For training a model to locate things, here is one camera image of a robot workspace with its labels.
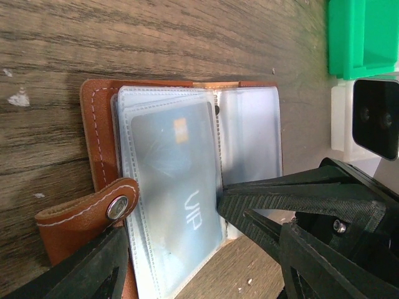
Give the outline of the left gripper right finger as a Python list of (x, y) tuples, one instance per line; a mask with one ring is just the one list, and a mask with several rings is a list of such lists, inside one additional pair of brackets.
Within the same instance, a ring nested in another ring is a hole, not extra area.
[(319, 298), (398, 298), (398, 288), (365, 271), (296, 224), (280, 234), (280, 263), (288, 298), (305, 298), (300, 277)]

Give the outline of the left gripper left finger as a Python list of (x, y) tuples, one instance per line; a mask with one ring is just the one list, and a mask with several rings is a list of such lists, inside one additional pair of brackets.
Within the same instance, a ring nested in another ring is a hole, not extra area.
[(108, 228), (5, 298), (121, 298), (127, 267), (127, 233)]

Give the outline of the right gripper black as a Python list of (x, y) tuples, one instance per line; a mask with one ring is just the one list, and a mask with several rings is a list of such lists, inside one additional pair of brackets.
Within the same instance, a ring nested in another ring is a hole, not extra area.
[(282, 226), (261, 210), (293, 211), (301, 229), (398, 283), (398, 192), (354, 165), (324, 158), (316, 169), (224, 188), (219, 215), (280, 262)]

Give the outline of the blue card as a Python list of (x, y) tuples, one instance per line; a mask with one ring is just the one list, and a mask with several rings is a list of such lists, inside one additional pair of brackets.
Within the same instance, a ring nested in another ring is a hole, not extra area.
[(220, 246), (209, 102), (132, 118), (135, 164), (152, 277), (140, 298), (172, 298)]

